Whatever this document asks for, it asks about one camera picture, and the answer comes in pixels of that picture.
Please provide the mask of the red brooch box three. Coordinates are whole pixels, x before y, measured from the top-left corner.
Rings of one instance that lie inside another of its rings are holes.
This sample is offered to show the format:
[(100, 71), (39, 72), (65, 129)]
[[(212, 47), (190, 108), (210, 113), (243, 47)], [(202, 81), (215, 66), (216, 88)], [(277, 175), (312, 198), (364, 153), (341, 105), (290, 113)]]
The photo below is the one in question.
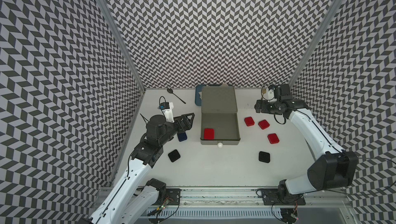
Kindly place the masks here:
[(215, 131), (212, 128), (204, 129), (203, 140), (214, 140)]

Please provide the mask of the red brooch box two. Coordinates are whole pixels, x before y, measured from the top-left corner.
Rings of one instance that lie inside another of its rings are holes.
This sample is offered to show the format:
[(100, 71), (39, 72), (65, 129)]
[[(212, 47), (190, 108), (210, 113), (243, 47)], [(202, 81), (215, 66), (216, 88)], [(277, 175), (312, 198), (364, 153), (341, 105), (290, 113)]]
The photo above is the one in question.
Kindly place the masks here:
[(270, 127), (270, 124), (267, 120), (262, 120), (258, 123), (261, 130), (265, 130)]

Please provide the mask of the grey top drawer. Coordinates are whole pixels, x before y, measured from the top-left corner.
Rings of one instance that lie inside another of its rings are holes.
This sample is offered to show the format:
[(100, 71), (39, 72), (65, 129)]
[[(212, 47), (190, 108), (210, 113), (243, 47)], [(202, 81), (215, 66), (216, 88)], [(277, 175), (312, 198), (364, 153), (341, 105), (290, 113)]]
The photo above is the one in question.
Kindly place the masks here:
[[(214, 129), (214, 140), (203, 140), (204, 129)], [(236, 146), (240, 143), (237, 113), (203, 113), (201, 118), (201, 144)]]

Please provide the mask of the red brooch box one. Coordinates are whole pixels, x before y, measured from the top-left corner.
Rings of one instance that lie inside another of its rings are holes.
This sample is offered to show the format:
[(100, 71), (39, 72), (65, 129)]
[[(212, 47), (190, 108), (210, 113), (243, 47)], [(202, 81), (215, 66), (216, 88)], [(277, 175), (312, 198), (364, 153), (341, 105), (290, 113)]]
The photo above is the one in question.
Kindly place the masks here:
[(246, 124), (247, 127), (255, 125), (255, 121), (254, 121), (254, 119), (251, 116), (250, 117), (246, 117), (244, 119), (244, 123)]

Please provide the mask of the red brooch box four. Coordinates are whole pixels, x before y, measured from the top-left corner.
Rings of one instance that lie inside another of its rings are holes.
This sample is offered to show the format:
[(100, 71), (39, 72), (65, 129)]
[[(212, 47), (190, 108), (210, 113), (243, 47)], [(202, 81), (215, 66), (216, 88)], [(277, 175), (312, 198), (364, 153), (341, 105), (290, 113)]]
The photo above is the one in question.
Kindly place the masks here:
[(267, 138), (270, 144), (278, 144), (280, 142), (276, 133), (268, 134)]

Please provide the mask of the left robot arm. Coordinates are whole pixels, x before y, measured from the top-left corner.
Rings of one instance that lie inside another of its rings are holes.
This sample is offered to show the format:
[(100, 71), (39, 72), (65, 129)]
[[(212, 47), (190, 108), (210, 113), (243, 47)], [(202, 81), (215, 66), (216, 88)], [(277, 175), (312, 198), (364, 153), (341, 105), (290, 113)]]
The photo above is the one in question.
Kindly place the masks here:
[(194, 113), (183, 114), (173, 120), (164, 114), (151, 117), (145, 134), (128, 158), (121, 179), (97, 210), (78, 223), (133, 224), (150, 206), (163, 203), (166, 184), (157, 179), (149, 180), (137, 197), (134, 194), (163, 154), (164, 145), (178, 133), (190, 130), (194, 117)]

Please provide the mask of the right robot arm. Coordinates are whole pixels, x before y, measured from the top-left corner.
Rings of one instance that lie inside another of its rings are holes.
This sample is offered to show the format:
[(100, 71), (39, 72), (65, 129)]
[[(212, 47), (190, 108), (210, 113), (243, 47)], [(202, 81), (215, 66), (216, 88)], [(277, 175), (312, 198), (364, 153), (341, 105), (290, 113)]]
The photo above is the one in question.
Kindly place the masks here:
[(304, 136), (314, 158), (305, 174), (279, 182), (276, 192), (280, 203), (290, 204), (306, 193), (350, 186), (358, 157), (347, 152), (320, 126), (302, 99), (295, 99), (288, 84), (271, 84), (261, 89), (261, 99), (254, 108), (257, 113), (282, 116)]

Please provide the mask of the black brooch box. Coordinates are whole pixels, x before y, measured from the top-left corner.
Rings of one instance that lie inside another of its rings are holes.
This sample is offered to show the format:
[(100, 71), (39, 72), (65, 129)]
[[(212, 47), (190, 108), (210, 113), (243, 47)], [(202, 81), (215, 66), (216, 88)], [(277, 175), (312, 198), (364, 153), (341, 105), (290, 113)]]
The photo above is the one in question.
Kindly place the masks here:
[(179, 153), (179, 151), (177, 149), (171, 151), (170, 153), (168, 153), (168, 157), (170, 159), (170, 161), (172, 163), (174, 163), (175, 161), (179, 160), (181, 158), (181, 155)]
[(270, 163), (271, 161), (270, 154), (264, 151), (260, 151), (258, 155), (258, 160), (263, 163)]

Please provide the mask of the black brooch box right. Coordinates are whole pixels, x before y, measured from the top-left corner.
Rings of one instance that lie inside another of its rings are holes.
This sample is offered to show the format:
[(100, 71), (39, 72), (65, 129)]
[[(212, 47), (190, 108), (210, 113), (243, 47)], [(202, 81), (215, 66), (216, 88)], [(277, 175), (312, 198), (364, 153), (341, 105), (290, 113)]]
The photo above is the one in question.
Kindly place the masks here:
[(260, 151), (258, 155), (258, 160), (263, 163), (270, 163), (271, 161), (270, 154), (264, 151)]

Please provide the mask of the blue tray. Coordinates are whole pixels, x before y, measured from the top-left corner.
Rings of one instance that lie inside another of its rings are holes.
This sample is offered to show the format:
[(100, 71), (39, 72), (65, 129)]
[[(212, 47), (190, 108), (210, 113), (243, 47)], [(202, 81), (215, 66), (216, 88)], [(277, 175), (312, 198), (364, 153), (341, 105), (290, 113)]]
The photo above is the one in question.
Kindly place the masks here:
[(202, 105), (201, 94), (203, 87), (205, 87), (204, 84), (199, 84), (195, 88), (195, 105), (199, 107)]

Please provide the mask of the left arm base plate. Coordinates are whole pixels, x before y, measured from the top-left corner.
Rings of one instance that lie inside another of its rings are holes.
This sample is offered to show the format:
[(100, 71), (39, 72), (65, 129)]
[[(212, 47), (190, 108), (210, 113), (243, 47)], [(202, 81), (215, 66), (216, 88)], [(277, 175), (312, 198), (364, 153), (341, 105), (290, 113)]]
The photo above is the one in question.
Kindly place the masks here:
[(166, 205), (179, 205), (181, 197), (181, 189), (180, 188), (166, 188), (165, 191), (159, 192), (159, 196), (155, 205), (161, 205), (165, 203)]

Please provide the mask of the front aluminium rail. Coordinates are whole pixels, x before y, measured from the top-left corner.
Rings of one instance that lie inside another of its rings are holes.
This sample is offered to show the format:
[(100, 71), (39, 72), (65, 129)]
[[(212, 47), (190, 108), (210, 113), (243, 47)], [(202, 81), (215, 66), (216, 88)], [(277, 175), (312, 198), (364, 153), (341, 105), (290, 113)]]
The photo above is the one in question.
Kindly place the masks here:
[[(90, 212), (103, 203), (113, 188), (99, 191)], [(137, 220), (166, 224), (171, 220), (270, 219), (277, 224), (357, 224), (358, 218), (347, 198), (332, 192), (304, 194), (306, 205), (265, 206), (256, 188), (181, 187), (179, 205), (150, 206)]]

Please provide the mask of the aluminium corner post left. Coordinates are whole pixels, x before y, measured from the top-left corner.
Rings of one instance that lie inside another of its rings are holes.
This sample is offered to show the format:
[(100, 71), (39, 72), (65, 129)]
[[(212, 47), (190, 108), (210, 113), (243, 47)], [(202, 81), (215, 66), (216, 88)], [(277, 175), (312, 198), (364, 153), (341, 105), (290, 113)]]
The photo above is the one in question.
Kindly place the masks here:
[(130, 55), (127, 47), (126, 47), (126, 44), (125, 44), (125, 42), (124, 42), (124, 40), (123, 40), (123, 38), (121, 36), (120, 31), (118, 30), (118, 27), (117, 27), (117, 25), (115, 23), (115, 20), (114, 20), (114, 18), (111, 15), (111, 12), (109, 10), (109, 7), (108, 7), (106, 1), (105, 0), (95, 0), (95, 1), (97, 3), (98, 7), (100, 8), (101, 12), (102, 12), (102, 15), (104, 17), (105, 22), (107, 23), (109, 29), (111, 30), (112, 35), (113, 35), (117, 45), (119, 46), (119, 49), (120, 49), (120, 51), (121, 51), (121, 53), (122, 53), (127, 65), (129, 66), (129, 69), (131, 71), (132, 76), (135, 78), (139, 89), (144, 93), (145, 92), (145, 87), (143, 85), (143, 82), (140, 79), (138, 71), (135, 68), (133, 59), (132, 59), (132, 57), (131, 57), (131, 55)]

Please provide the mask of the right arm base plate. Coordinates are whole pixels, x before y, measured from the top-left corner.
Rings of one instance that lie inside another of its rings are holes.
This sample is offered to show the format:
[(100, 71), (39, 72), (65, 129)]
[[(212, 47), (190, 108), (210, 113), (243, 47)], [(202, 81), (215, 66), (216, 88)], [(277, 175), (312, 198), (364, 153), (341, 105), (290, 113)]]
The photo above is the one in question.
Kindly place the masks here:
[(278, 192), (277, 189), (260, 189), (258, 196), (265, 206), (270, 205), (306, 205), (303, 194), (291, 195), (287, 191)]

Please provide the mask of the aluminium corner post right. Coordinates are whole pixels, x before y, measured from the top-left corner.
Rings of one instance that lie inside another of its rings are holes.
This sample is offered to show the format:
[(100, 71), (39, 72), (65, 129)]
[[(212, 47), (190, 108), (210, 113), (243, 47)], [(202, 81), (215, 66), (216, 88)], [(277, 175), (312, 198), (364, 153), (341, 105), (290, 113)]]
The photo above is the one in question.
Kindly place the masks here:
[(316, 47), (318, 46), (319, 42), (321, 41), (327, 28), (330, 26), (333, 18), (336, 16), (343, 1), (344, 0), (333, 0), (332, 3), (330, 4), (327, 13), (325, 14), (316, 33), (314, 34), (311, 42), (308, 45), (306, 52), (304, 53), (303, 57), (301, 58), (298, 66), (296, 67), (296, 70), (294, 71), (294, 73), (289, 81), (290, 87), (293, 87), (294, 84), (296, 83), (296, 81), (298, 80), (300, 74), (302, 73), (303, 69), (307, 65), (310, 57), (313, 55)]

